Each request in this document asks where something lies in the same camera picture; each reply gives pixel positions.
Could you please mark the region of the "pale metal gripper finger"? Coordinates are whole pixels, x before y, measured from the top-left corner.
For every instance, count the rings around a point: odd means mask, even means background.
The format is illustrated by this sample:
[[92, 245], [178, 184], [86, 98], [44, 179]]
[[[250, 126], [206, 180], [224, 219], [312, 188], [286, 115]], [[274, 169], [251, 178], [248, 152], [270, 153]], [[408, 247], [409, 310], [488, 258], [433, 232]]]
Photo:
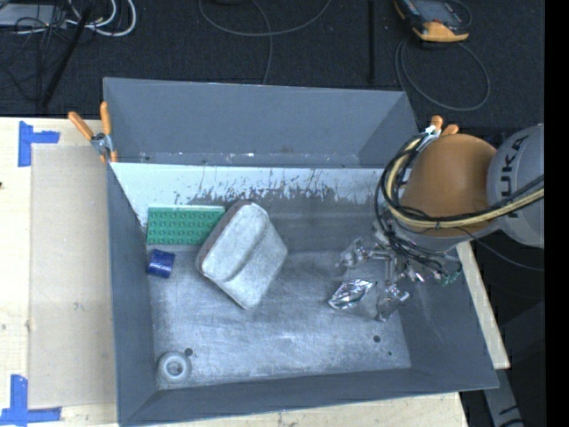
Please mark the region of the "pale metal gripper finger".
[[410, 293], [400, 288], [397, 284], [385, 287], [377, 298], [375, 319], [380, 322], [386, 322], [409, 298]]
[[370, 250], [362, 238], [354, 239], [341, 253], [335, 263], [337, 268], [354, 269], [371, 259]]

